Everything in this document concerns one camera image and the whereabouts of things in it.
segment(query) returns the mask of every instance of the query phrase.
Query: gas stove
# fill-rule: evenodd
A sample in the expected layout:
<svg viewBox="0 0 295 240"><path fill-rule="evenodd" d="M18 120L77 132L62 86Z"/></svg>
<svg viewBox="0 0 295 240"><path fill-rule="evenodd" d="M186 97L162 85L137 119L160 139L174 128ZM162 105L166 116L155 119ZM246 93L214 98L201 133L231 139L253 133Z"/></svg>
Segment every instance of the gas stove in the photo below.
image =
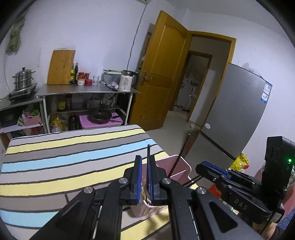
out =
<svg viewBox="0 0 295 240"><path fill-rule="evenodd" d="M34 92L36 86L37 86L37 83L33 83L30 87L27 87L25 89L13 90L10 94L8 94L7 99L12 102L14 100L29 98L31 94Z"/></svg>

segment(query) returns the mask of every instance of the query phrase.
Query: stainless steel countertop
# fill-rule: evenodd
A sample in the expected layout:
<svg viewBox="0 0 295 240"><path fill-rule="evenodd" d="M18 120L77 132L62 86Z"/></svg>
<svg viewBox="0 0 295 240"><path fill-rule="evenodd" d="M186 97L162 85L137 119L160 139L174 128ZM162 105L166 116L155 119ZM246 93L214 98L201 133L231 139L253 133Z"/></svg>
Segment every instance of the stainless steel countertop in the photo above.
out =
<svg viewBox="0 0 295 240"><path fill-rule="evenodd" d="M17 100L14 102L10 102L9 100L4 99L4 100L0 100L0 111L4 111L10 108L15 108L15 107L30 104L30 103L37 103L37 102L42 102L42 98L36 97L35 95L31 96L28 99Z"/></svg>
<svg viewBox="0 0 295 240"><path fill-rule="evenodd" d="M92 85L92 86L44 84L39 89L36 95L48 96L48 95L56 95L56 94L75 94L75 93L140 93L140 92L133 88L131 89L130 92L124 92L121 90L114 92L102 83L99 83L98 85Z"/></svg>

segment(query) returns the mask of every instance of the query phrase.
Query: wooden cutting board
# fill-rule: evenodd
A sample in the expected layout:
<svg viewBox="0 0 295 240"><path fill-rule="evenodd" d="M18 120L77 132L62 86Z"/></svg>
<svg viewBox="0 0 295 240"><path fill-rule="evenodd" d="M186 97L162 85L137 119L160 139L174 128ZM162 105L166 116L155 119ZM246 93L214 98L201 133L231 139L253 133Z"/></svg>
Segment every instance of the wooden cutting board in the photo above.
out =
<svg viewBox="0 0 295 240"><path fill-rule="evenodd" d="M53 51L48 71L48 85L68 85L70 83L75 52L75 50Z"/></svg>

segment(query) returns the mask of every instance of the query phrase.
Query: metal bolt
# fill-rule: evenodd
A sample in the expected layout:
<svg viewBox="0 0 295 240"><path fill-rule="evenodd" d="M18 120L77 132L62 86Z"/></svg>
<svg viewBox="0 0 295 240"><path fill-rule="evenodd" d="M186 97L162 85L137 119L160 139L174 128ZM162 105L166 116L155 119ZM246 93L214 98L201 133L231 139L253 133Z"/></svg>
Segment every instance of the metal bolt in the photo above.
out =
<svg viewBox="0 0 295 240"><path fill-rule="evenodd" d="M85 193L92 193L92 191L93 191L93 188L92 187L86 187L86 188L84 188L84 192Z"/></svg>
<svg viewBox="0 0 295 240"><path fill-rule="evenodd" d="M119 183L121 183L121 184L128 183L128 179L127 178L120 178Z"/></svg>
<svg viewBox="0 0 295 240"><path fill-rule="evenodd" d="M171 183L171 179L170 178L163 178L162 179L162 183L164 183L164 184L170 184Z"/></svg>
<svg viewBox="0 0 295 240"><path fill-rule="evenodd" d="M198 188L197 188L197 192L198 192L199 194L205 194L205 193L207 192L207 190L206 190L206 188L204 188L204 187L198 187Z"/></svg>

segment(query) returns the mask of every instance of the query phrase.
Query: electric kettle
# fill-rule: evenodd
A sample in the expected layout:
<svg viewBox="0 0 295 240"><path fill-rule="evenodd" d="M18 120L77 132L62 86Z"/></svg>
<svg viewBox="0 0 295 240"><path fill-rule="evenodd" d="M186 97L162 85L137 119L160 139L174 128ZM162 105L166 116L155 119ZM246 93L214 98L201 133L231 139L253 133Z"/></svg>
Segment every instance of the electric kettle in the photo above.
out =
<svg viewBox="0 0 295 240"><path fill-rule="evenodd" d="M131 88L137 85L138 79L138 72L132 72L128 70L122 71L119 89L121 91L130 92Z"/></svg>

